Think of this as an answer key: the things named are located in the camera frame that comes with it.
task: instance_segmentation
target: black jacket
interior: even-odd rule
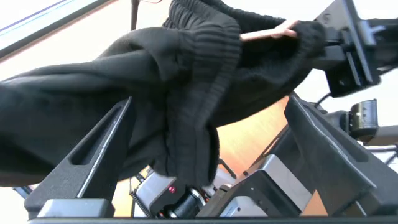
[[[288,95],[323,47],[316,22],[299,23],[298,39],[239,39],[283,21],[220,0],[174,0],[163,27],[130,32],[92,62],[42,67],[1,82],[0,184],[40,182],[129,96],[137,120],[120,178],[151,164],[188,184],[209,184],[216,127]]]

